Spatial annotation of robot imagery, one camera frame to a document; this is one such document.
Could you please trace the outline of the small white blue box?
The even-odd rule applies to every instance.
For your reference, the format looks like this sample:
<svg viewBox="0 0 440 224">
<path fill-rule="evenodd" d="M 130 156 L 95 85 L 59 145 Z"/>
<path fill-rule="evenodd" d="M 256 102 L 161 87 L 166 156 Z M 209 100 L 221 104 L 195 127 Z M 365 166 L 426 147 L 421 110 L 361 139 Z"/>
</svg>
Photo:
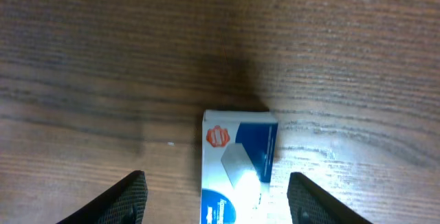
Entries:
<svg viewBox="0 0 440 224">
<path fill-rule="evenodd" d="M 201 224 L 266 222 L 277 132 L 270 112 L 205 111 Z"/>
</svg>

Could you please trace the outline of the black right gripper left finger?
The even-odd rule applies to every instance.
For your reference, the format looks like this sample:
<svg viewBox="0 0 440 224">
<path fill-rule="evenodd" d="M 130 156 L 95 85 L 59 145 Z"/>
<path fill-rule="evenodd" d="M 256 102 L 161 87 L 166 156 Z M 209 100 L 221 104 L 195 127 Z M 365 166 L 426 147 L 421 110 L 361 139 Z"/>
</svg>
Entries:
<svg viewBox="0 0 440 224">
<path fill-rule="evenodd" d="M 147 198 L 145 174 L 135 170 L 58 224 L 141 224 Z"/>
</svg>

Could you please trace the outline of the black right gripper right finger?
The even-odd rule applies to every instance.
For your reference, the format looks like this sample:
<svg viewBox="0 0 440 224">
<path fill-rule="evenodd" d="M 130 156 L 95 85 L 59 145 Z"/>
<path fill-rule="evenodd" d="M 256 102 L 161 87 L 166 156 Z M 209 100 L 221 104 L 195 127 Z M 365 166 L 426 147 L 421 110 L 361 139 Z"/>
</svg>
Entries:
<svg viewBox="0 0 440 224">
<path fill-rule="evenodd" d="M 290 174 L 287 199 L 293 224 L 371 224 L 300 172 Z"/>
</svg>

